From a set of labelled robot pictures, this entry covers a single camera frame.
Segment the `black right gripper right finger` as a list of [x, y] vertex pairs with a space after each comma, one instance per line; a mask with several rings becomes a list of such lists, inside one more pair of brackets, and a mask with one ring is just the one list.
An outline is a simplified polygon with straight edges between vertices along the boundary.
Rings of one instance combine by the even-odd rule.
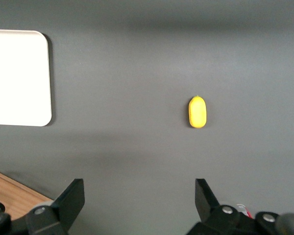
[[189, 235], [255, 235], [254, 220], [230, 205], [221, 205], [205, 179], [196, 179], [195, 205], [200, 218]]

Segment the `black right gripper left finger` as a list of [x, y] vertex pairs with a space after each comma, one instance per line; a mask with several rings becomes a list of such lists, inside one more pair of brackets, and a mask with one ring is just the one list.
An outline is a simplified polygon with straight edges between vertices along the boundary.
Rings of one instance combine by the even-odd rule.
[[84, 181], [74, 179], [50, 205], [37, 206], [26, 215], [28, 233], [67, 235], [84, 204]]

